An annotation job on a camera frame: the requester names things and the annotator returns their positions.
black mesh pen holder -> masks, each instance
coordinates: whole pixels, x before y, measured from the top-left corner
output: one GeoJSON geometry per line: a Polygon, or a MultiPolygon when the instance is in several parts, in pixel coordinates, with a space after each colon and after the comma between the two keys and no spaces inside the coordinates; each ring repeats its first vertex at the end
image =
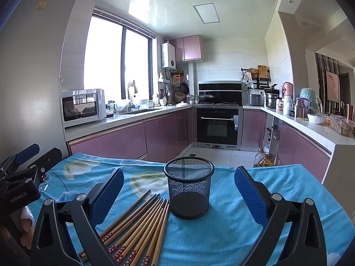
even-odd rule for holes
{"type": "Polygon", "coordinates": [[[170,210],[182,219],[195,219],[209,208],[209,191],[214,165],[199,157],[182,157],[164,166],[168,177],[170,210]]]}

countertop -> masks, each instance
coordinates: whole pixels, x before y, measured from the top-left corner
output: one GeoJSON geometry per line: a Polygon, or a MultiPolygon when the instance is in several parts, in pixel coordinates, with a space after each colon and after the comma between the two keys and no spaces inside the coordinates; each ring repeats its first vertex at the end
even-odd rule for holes
{"type": "Polygon", "coordinates": [[[282,112],[278,112],[274,109],[269,109],[262,106],[243,106],[243,109],[262,110],[266,113],[269,113],[278,119],[290,124],[292,127],[296,128],[308,137],[312,138],[324,148],[328,149],[331,153],[333,153],[336,145],[355,146],[355,138],[339,135],[330,129],[328,125],[311,124],[308,120],[302,120],[291,116],[284,116],[282,112]]]}
{"type": "Polygon", "coordinates": [[[154,116],[163,115],[170,112],[188,109],[188,108],[191,108],[191,106],[184,106],[184,107],[160,106],[160,107],[156,107],[156,110],[154,111],[143,112],[138,114],[118,114],[111,118],[104,118],[103,120],[100,121],[94,121],[86,124],[68,127],[64,129],[65,141],[68,142],[110,128],[122,126],[143,119],[148,119],[154,116]]]}

blue tablecloth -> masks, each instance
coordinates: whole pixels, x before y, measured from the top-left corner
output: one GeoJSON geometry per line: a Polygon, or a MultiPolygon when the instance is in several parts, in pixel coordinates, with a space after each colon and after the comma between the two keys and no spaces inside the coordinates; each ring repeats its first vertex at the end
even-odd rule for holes
{"type": "MultiPolygon", "coordinates": [[[[146,190],[169,198],[164,164],[139,160],[121,160],[75,154],[49,171],[51,181],[42,197],[30,204],[35,216],[46,198],[57,200],[64,192],[88,193],[116,168],[124,172],[125,183],[104,223],[97,225],[101,233],[128,209],[146,190]]],[[[342,255],[355,235],[351,220],[332,195],[301,165],[252,168],[250,175],[265,184],[271,193],[285,199],[315,201],[324,229],[328,253],[342,255]]],[[[195,220],[183,220],[169,214],[160,265],[238,265],[257,239],[262,227],[254,222],[234,184],[234,168],[215,166],[211,179],[210,208],[195,220]]],[[[280,241],[269,261],[276,263],[290,229],[285,226],[280,241]]],[[[69,232],[77,251],[82,249],[73,226],[69,232]]]]}

yellow sticker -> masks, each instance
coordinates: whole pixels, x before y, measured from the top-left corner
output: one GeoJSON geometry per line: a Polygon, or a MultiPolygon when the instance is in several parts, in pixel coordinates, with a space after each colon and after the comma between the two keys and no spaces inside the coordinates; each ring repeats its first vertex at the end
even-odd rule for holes
{"type": "Polygon", "coordinates": [[[36,7],[36,9],[40,9],[40,10],[43,10],[44,9],[44,6],[47,4],[47,2],[39,2],[38,3],[38,6],[36,7]]]}

wooden cutting board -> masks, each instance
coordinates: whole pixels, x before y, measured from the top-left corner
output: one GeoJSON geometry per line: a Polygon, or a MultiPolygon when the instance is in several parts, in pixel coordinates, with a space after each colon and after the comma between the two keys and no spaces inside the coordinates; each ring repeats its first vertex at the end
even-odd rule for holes
{"type": "Polygon", "coordinates": [[[267,66],[258,65],[259,78],[269,78],[267,66]]]}

